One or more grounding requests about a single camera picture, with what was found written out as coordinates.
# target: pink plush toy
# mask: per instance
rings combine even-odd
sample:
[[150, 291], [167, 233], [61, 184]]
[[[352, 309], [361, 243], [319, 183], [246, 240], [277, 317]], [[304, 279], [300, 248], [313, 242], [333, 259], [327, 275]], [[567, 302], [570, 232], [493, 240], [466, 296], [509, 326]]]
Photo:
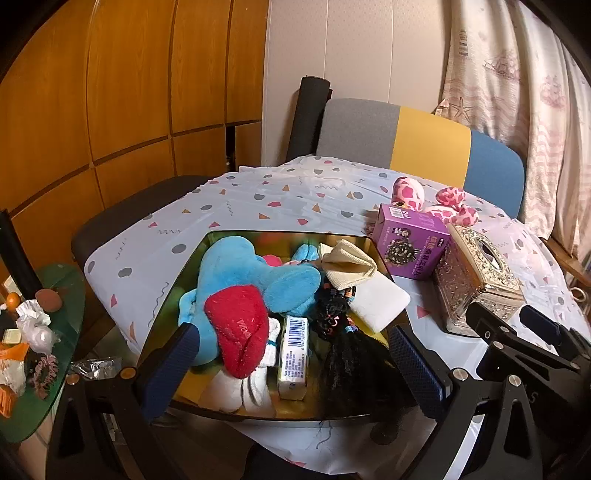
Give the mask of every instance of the pink plush toy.
[[392, 203], [396, 202], [404, 202], [411, 210], [418, 212], [425, 202], [425, 190], [417, 180], [399, 177], [392, 188]]
[[439, 218], [444, 225], [448, 223], [456, 223], [455, 220], [458, 216], [456, 209], [445, 205], [433, 205], [423, 210], [423, 213], [430, 213], [434, 217]]
[[447, 187], [435, 194], [435, 199], [448, 207], [457, 207], [466, 201], [466, 192], [458, 187]]
[[421, 210], [425, 201], [423, 186], [411, 177], [399, 177], [392, 188], [392, 204], [404, 204], [417, 212], [431, 213], [444, 224], [472, 226], [478, 221], [478, 212], [466, 205], [466, 192], [458, 187], [446, 187], [435, 195], [439, 205]]
[[478, 212], [474, 208], [463, 204], [457, 209], [457, 217], [455, 217], [455, 225], [472, 226], [478, 221]]

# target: purple box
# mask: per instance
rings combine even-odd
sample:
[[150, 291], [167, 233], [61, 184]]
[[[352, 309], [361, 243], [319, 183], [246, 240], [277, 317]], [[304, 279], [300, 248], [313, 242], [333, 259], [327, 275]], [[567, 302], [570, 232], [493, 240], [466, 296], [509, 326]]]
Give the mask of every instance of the purple box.
[[439, 262], [449, 233], [429, 213], [383, 203], [372, 239], [390, 274], [425, 280]]

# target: starfish pattern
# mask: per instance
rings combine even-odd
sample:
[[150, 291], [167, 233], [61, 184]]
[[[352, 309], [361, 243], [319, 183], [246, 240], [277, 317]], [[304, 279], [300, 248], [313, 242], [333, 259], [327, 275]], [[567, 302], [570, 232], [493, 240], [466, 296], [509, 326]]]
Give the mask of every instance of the starfish pattern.
[[470, 110], [472, 110], [472, 107], [471, 106], [464, 106], [464, 98], [463, 97], [460, 97], [460, 101], [458, 103], [459, 103], [458, 105], [454, 105], [453, 103], [449, 104], [450, 107], [453, 107], [457, 110], [457, 112], [453, 116], [452, 120], [455, 120], [460, 117], [464, 117], [467, 122], [470, 122], [470, 116], [468, 115], [468, 112], [470, 112]]

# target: black pole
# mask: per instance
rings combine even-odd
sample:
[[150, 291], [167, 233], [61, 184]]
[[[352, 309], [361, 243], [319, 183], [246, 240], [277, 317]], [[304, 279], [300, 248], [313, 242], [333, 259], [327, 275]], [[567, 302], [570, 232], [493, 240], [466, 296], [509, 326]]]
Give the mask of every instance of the black pole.
[[34, 300], [35, 293], [43, 286], [22, 249], [6, 209], [0, 212], [0, 257], [25, 300]]

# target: pink curtain pattern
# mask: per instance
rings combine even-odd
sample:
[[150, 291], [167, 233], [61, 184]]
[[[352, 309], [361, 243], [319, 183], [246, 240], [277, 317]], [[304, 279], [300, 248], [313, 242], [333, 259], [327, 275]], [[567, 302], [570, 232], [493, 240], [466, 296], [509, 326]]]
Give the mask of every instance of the pink curtain pattern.
[[438, 114], [526, 165], [519, 219], [580, 258], [591, 249], [591, 89], [554, 32], [517, 0], [452, 0]]

